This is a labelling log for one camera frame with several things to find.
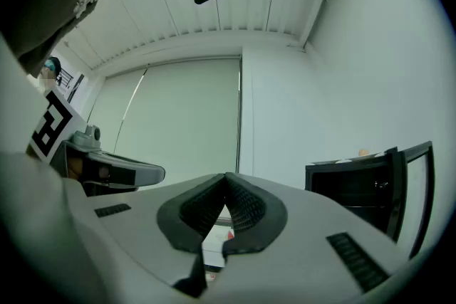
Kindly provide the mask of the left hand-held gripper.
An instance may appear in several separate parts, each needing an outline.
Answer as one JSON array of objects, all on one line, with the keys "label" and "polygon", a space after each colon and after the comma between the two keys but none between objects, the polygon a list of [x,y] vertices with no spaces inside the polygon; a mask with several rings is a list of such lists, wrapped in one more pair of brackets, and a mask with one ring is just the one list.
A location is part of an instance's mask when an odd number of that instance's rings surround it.
[{"label": "left hand-held gripper", "polygon": [[165,169],[100,150],[100,129],[87,122],[57,90],[43,96],[47,109],[33,131],[29,145],[37,158],[52,167],[63,178],[68,177],[67,159],[87,157],[87,176],[79,181],[86,189],[100,189],[103,184],[114,188],[138,188],[159,184]]}]

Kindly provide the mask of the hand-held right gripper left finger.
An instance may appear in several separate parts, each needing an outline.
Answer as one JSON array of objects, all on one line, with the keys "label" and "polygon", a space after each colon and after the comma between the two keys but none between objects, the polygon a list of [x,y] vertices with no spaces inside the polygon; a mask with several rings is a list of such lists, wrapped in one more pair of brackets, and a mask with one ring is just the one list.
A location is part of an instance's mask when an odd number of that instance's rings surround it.
[{"label": "hand-held right gripper left finger", "polygon": [[202,238],[180,217],[181,204],[201,217],[206,190],[217,194],[221,174],[156,189],[86,196],[66,180],[68,207],[107,291],[108,304],[225,304],[221,278],[207,285]]}]

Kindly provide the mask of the black metal frame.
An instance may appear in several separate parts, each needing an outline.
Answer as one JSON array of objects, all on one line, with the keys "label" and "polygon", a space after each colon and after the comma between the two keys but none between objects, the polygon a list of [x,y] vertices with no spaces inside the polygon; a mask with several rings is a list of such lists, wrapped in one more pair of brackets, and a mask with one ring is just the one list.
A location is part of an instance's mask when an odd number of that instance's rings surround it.
[{"label": "black metal frame", "polygon": [[77,72],[76,74],[71,74],[67,70],[62,69],[59,75],[59,83],[57,84],[58,90],[61,92],[63,97],[67,100],[68,103],[74,98],[76,91],[79,89],[79,86],[84,81],[84,74]]}]

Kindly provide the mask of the person's left hand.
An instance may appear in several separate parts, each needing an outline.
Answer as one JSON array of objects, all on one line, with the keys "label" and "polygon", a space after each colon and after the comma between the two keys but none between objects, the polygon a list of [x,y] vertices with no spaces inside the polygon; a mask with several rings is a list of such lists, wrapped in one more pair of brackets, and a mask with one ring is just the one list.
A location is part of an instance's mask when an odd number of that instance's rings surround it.
[{"label": "person's left hand", "polygon": [[79,180],[83,173],[83,159],[81,157],[69,157],[67,159],[68,177]]}]

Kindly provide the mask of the pale green roller blind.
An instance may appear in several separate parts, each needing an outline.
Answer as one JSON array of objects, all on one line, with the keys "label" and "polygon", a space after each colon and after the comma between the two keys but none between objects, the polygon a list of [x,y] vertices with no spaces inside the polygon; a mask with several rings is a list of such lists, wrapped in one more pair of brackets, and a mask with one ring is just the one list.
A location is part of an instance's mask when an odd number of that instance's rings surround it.
[{"label": "pale green roller blind", "polygon": [[88,119],[89,125],[100,129],[103,151],[114,153],[120,126],[144,72],[145,69],[135,70],[104,82]]},{"label": "pale green roller blind", "polygon": [[165,169],[162,185],[237,166],[239,60],[151,67],[120,129],[115,153]]}]

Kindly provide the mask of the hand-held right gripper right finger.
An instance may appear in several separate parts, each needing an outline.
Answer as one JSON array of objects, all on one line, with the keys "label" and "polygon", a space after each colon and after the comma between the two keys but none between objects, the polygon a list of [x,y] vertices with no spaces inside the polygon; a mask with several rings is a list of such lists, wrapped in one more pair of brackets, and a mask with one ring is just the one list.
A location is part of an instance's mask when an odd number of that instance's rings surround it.
[{"label": "hand-held right gripper right finger", "polygon": [[214,304],[383,304],[400,290],[407,255],[336,202],[227,174],[234,238]]}]

